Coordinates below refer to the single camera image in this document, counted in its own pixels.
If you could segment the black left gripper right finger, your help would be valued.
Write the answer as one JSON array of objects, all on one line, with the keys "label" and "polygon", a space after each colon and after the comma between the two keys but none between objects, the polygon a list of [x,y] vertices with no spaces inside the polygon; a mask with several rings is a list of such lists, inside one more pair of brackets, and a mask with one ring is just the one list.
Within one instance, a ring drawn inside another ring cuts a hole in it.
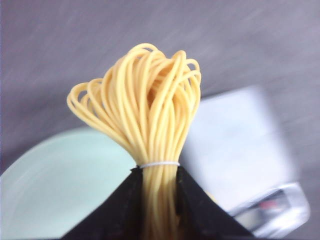
[{"label": "black left gripper right finger", "polygon": [[253,234],[219,207],[183,167],[177,169],[176,190],[182,240],[253,238]]}]

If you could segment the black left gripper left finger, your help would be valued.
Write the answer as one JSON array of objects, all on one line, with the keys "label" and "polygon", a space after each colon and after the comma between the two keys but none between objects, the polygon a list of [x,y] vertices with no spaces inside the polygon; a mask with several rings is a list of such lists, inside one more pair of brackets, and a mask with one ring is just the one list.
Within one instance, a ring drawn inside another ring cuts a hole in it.
[{"label": "black left gripper left finger", "polygon": [[139,240],[142,230],[142,182],[142,170],[132,169],[107,200],[61,239]]}]

